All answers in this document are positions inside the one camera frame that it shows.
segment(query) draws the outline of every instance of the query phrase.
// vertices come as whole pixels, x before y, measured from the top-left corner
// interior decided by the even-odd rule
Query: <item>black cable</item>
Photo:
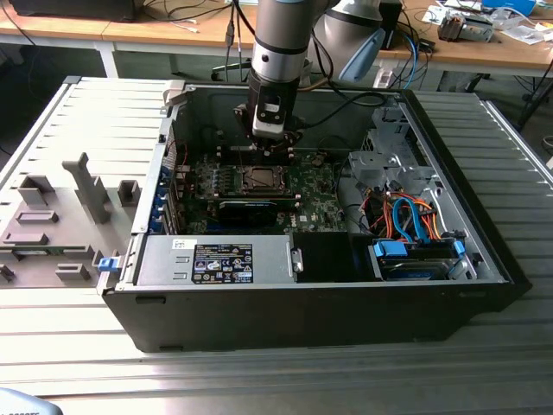
[[[522,130],[524,128],[524,126],[526,125],[530,117],[534,114],[534,111],[541,105],[542,101],[549,95],[549,92],[553,87],[553,80],[544,88],[543,91],[540,92],[538,97],[534,99],[536,92],[542,86],[543,81],[547,78],[547,75],[549,74],[552,67],[553,67],[553,59],[551,59],[550,64],[547,66],[547,69],[543,74],[542,79],[537,83],[536,89],[531,94],[528,101],[526,101],[526,105],[524,106],[524,109],[522,110],[522,113],[518,118],[517,127],[519,130]]]
[[[201,17],[201,16],[204,16],[204,15],[208,15],[210,13],[216,13],[218,11],[221,11],[221,10],[224,10],[224,9],[228,9],[229,7],[231,7],[231,4],[227,4],[226,6],[223,6],[223,7],[218,7],[217,9],[210,9],[210,10],[206,10],[206,11],[203,11],[201,13],[198,13],[197,15],[193,15],[193,16],[186,16],[186,17],[179,17],[179,18],[168,18],[166,20],[162,20],[162,19],[159,19],[155,16],[152,16],[150,13],[148,13],[146,10],[144,10],[144,14],[158,22],[179,22],[181,20],[187,20],[187,19],[195,19],[196,17]]]
[[[240,32],[240,15],[238,13],[236,14],[236,26],[238,28],[238,69],[242,81],[242,33]]]
[[[345,100],[348,100],[348,97],[347,95],[345,95],[337,86],[336,84],[332,81],[332,77],[334,75],[334,62],[332,60],[332,57],[330,56],[330,53],[325,49],[324,45],[321,43],[321,41],[319,41],[319,39],[317,38],[316,34],[315,34],[315,31],[312,29],[311,30],[311,37],[313,37],[313,45],[315,46],[315,54],[316,54],[316,57],[317,57],[317,63],[319,64],[319,68],[321,70],[321,74],[324,78],[327,78],[328,79],[328,86],[330,86],[330,88],[335,92],[337,93],[338,95],[340,95],[343,99]],[[328,61],[328,73],[325,71],[325,67],[324,65],[322,64],[322,58],[321,58],[321,50],[322,50],[322,53],[325,55],[325,58],[327,58],[327,61]],[[364,103],[364,102],[353,102],[355,105],[360,105],[360,106],[372,106],[371,104],[367,104],[367,103]]]
[[[164,5],[164,8],[165,8],[165,14],[167,16],[168,19],[171,18],[171,16],[176,13],[177,11],[180,11],[180,10],[185,10],[185,9],[193,9],[193,8],[196,8],[196,7],[200,7],[201,5],[203,5],[203,3],[205,3],[207,0],[201,0],[199,3],[197,4],[193,4],[191,6],[180,6],[180,7],[175,7],[174,9],[171,9],[171,10],[167,10],[167,0],[163,0],[163,5]]]
[[[240,15],[240,18],[244,22],[244,24],[247,26],[248,30],[250,30],[252,35],[256,35],[256,31],[253,29],[253,27],[250,25],[250,22],[248,22],[248,19],[246,18],[244,12],[240,8],[240,2],[239,0],[232,0],[232,3],[234,4],[234,7],[236,7],[236,11]]]
[[[303,129],[307,128],[314,128],[318,125],[326,123],[330,118],[332,118],[334,115],[336,115],[338,112],[342,111],[344,108],[346,108],[348,105],[352,104],[352,102],[355,102],[358,99],[365,98],[365,97],[374,97],[378,98],[379,102],[376,103],[366,103],[367,106],[371,107],[379,107],[386,103],[386,97],[382,93],[375,93],[375,92],[365,92],[365,93],[358,93],[354,97],[348,99],[346,102],[344,102],[342,105],[340,105],[338,108],[336,108],[334,111],[330,112],[326,117],[321,118],[319,121],[316,121],[312,124],[304,124],[302,126]]]
[[[531,89],[528,89],[528,86],[526,86],[525,84],[523,84],[520,79],[518,78],[518,76],[513,76],[513,78],[517,81],[517,83],[523,87],[528,93],[534,93],[534,91],[532,91]]]
[[[234,3],[231,3],[231,18],[226,26],[225,43],[225,81],[228,82],[228,57],[231,53],[231,46],[234,43]]]
[[[553,143],[551,142],[552,138],[552,136],[545,136],[542,138],[542,148],[547,151],[547,154],[550,156],[553,156],[553,153],[551,152],[553,151]]]
[[[25,36],[25,38],[29,41],[29,43],[31,45],[33,45],[34,47],[36,47],[36,53],[35,53],[35,56],[33,56],[33,58],[31,59],[31,64],[30,64],[30,68],[29,68],[29,72],[27,73],[27,88],[29,90],[29,93],[31,94],[31,96],[34,98],[34,99],[37,99],[41,102],[44,101],[44,98],[41,98],[39,97],[38,95],[35,94],[35,92],[33,91],[33,87],[32,87],[32,84],[31,84],[31,81],[32,81],[32,75],[33,75],[33,69],[35,69],[35,61],[36,61],[36,58],[38,57],[39,53],[41,52],[41,48],[32,41],[32,39],[30,37],[27,36],[27,34],[23,31],[23,29],[21,29],[16,22],[13,21],[13,19],[10,17],[10,15],[8,14],[8,11],[6,10],[6,7],[3,3],[2,0],[0,0],[0,3],[2,4],[2,10],[3,10],[3,13],[6,15],[6,17],[8,17],[8,20],[10,20],[10,22],[17,28],[17,30],[19,30],[19,32]]]
[[[0,1],[0,3],[2,4],[2,10],[3,10],[3,13],[6,15],[6,17],[8,17],[8,20],[11,22],[11,24],[13,24],[14,26],[16,26],[17,30],[19,30],[19,32],[25,36],[25,38],[29,41],[29,43],[33,46],[36,46],[36,43],[34,43],[30,37],[27,36],[27,34],[25,32],[23,32],[23,29],[21,29],[16,22],[13,21],[13,19],[10,17],[10,15],[8,14],[8,11],[6,10],[6,6],[3,4],[3,0]]]

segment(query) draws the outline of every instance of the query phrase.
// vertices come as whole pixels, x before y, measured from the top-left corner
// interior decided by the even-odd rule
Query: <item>electronic equipment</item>
[[[380,0],[378,10],[382,16],[382,24],[380,27],[385,31],[386,35],[382,43],[382,49],[388,50],[392,48],[394,33],[396,32],[397,20],[401,14],[401,0]]]
[[[413,94],[382,93],[264,155],[217,110],[247,88],[185,87],[129,248],[99,265],[138,348],[440,340],[529,289]],[[299,94],[296,111],[312,119],[340,100]]]
[[[10,0],[21,16],[85,17],[132,22],[144,0]]]
[[[493,36],[493,25],[484,16],[461,16],[446,12],[438,26],[438,37],[447,42],[466,41],[489,42]]]

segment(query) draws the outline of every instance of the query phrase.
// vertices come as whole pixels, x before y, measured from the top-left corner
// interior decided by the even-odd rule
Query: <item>connector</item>
[[[226,26],[225,45],[229,48],[234,44],[234,20],[231,19]]]

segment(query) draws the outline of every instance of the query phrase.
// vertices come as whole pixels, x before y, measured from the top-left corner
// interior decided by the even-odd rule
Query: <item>blue cable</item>
[[[394,221],[394,227],[399,233],[401,233],[407,239],[408,242],[413,242],[413,239],[410,237],[410,235],[406,233],[399,225],[399,218],[397,214],[399,213],[399,207],[401,206],[402,201],[406,201],[407,203],[409,203],[411,212],[413,213],[413,225],[415,226],[416,236],[424,243],[428,244],[430,242],[430,239],[427,236],[427,234],[424,232],[423,227],[421,226],[421,221],[418,218],[418,210],[416,209],[415,203],[413,203],[413,201],[410,201],[405,197],[397,199],[396,203],[394,203],[394,208],[391,212],[391,217]]]
[[[416,47],[415,47],[415,43],[411,40],[410,37],[408,37],[404,32],[399,32],[402,34],[402,36],[407,39],[407,41],[409,42],[409,44],[411,45],[411,50],[413,51],[413,69],[411,70],[411,76],[409,77],[409,80],[407,81],[407,83],[405,84],[404,86],[404,89],[407,89],[407,87],[409,86],[409,84],[411,83],[411,81],[413,80],[413,76],[415,75],[415,71],[416,71],[416,61],[417,61],[417,57],[416,57]]]

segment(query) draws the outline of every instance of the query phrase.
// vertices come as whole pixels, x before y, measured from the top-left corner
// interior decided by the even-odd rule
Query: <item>black computer case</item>
[[[132,22],[144,0],[10,0],[20,16],[85,17]]]

